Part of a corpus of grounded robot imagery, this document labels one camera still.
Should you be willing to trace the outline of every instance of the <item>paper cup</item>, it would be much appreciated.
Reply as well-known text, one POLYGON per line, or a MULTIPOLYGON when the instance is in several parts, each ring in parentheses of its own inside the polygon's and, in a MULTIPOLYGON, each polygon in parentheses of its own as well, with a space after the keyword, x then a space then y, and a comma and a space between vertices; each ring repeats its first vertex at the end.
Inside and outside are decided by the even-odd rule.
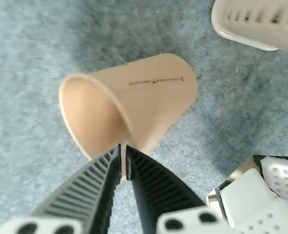
POLYGON ((65 124, 90 159, 118 143, 148 154, 195 100, 197 81, 180 57, 160 54, 72 74, 59 99, 65 124))

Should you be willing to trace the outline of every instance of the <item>gray carpet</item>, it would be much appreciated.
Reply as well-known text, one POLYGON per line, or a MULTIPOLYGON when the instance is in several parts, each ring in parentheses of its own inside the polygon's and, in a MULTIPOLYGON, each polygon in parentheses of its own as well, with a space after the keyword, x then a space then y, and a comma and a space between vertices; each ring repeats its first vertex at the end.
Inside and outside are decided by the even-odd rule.
MULTIPOLYGON (((252 154, 288 155, 288 52, 219 37, 211 0, 0 0, 0 224, 30 213, 87 162, 63 124, 58 88, 162 52, 199 91, 152 157, 202 198, 252 154)), ((132 187, 116 191, 110 233, 141 233, 132 187)))

